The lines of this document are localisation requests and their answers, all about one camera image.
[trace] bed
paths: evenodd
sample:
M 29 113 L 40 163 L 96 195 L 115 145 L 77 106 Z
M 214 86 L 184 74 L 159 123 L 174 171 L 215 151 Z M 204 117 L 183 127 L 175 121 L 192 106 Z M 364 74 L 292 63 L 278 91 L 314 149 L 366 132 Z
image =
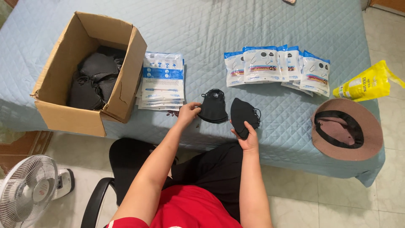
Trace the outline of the bed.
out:
M 311 142 L 310 116 L 326 97 L 311 97 L 280 83 L 226 87 L 223 53 L 243 46 L 299 45 L 331 60 L 330 88 L 370 67 L 360 1 L 299 0 L 19 0 L 0 30 L 0 121 L 18 131 L 46 130 L 29 94 L 54 43 L 73 12 L 103 14 L 136 26 L 148 51 L 180 52 L 185 59 L 186 101 L 203 101 L 212 88 L 225 92 L 226 110 L 235 97 L 261 110 L 258 128 L 262 164 L 338 178 L 356 177 L 370 186 L 385 154 L 366 161 L 339 161 Z M 379 119 L 377 100 L 361 103 Z M 109 138 L 159 143 L 176 121 L 167 112 L 134 107 L 127 124 L 103 121 Z M 209 150 L 233 141 L 229 122 L 193 122 L 181 146 Z

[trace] hand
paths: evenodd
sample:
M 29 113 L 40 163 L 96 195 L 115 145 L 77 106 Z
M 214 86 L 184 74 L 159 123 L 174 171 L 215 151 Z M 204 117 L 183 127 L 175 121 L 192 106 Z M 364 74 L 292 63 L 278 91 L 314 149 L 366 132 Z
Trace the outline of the hand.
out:
M 196 117 L 199 112 L 201 112 L 201 108 L 196 106 L 200 106 L 201 103 L 199 102 L 191 102 L 188 104 L 183 105 L 180 108 L 179 118 L 176 122 L 176 125 L 180 126 L 181 129 L 185 129 Z
M 249 131 L 249 135 L 247 139 L 243 140 L 241 137 L 236 133 L 235 129 L 231 129 L 230 131 L 236 135 L 236 138 L 238 139 L 239 145 L 242 147 L 243 152 L 259 152 L 259 141 L 257 139 L 257 133 L 253 129 L 253 127 L 247 122 L 244 122 L 245 127 Z

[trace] yellow plastic bag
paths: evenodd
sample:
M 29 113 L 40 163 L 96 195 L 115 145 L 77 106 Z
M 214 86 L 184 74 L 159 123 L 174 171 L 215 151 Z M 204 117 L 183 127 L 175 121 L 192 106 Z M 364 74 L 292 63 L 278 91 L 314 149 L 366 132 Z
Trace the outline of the yellow plastic bag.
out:
M 388 79 L 405 88 L 405 82 L 388 69 L 385 60 L 381 60 L 334 89 L 333 96 L 348 98 L 356 102 L 384 97 L 390 94 Z

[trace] brown bucket hat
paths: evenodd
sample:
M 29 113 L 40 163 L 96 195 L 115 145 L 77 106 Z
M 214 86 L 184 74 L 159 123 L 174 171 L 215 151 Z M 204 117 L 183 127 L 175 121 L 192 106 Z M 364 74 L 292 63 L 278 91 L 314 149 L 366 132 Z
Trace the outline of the brown bucket hat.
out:
M 322 153 L 344 161 L 363 161 L 383 145 L 380 124 L 354 101 L 335 98 L 322 103 L 311 117 L 312 143 Z

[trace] white fan grille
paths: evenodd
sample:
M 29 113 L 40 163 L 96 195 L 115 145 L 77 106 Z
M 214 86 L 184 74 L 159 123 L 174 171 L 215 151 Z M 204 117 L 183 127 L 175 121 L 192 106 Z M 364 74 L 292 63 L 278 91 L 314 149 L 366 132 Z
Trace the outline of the white fan grille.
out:
M 56 162 L 45 155 L 31 156 L 6 179 L 8 177 L 9 180 L 2 183 L 5 189 L 0 196 L 0 223 L 5 228 L 28 227 L 52 200 L 58 178 Z M 48 181 L 49 190 L 42 200 L 36 202 L 33 192 L 42 180 Z

